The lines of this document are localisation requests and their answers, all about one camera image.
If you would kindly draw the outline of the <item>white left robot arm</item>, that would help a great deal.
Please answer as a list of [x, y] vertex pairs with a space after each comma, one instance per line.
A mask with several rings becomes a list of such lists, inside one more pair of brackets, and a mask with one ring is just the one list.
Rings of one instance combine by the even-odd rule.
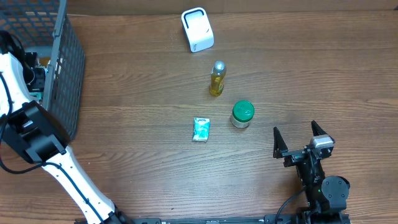
[[1, 140], [33, 169], [52, 175], [87, 223], [129, 223], [79, 165], [60, 123], [29, 96], [22, 64], [10, 52], [1, 54]]

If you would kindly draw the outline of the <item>green lid jar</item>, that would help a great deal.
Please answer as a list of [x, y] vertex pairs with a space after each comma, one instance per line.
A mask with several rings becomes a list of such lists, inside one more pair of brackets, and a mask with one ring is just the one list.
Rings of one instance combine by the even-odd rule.
[[255, 109], [251, 102], [242, 100], [237, 102], [231, 112], [230, 121], [237, 128], [246, 128], [254, 117]]

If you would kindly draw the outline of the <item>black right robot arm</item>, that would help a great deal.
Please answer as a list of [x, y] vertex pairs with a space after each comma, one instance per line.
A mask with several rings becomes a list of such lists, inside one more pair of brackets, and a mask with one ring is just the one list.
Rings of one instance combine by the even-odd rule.
[[[316, 121], [311, 122], [313, 137], [301, 150], [289, 151], [280, 131], [273, 128], [273, 157], [283, 158], [285, 167], [295, 167], [303, 189], [287, 199], [273, 218], [274, 223], [350, 223], [346, 209], [350, 183], [342, 176], [326, 176], [321, 161], [331, 156], [335, 140]], [[293, 215], [282, 216], [285, 206], [304, 193], [307, 206]]]

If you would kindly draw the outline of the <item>teal kleenex tissue pack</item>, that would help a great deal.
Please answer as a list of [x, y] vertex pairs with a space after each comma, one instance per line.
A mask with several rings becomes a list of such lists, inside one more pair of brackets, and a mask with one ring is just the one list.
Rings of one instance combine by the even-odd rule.
[[194, 118], [192, 141], [207, 142], [210, 135], [210, 119]]

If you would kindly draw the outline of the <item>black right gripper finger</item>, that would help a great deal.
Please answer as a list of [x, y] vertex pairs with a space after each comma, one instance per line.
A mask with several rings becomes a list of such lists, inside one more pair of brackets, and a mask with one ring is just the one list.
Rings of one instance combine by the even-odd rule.
[[277, 127], [273, 128], [273, 133], [274, 133], [273, 158], [279, 159], [284, 157], [284, 154], [288, 152], [289, 149]]
[[311, 126], [314, 136], [321, 136], [326, 134], [326, 132], [318, 125], [315, 120], [311, 121]]

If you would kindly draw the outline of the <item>yellow liquid bottle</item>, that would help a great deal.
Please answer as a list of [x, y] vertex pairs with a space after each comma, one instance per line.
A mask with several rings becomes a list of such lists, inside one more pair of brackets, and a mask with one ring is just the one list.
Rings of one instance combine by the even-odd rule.
[[221, 60], [216, 61], [211, 70], [211, 83], [209, 87], [211, 95], [220, 96], [222, 94], [225, 75], [226, 65]]

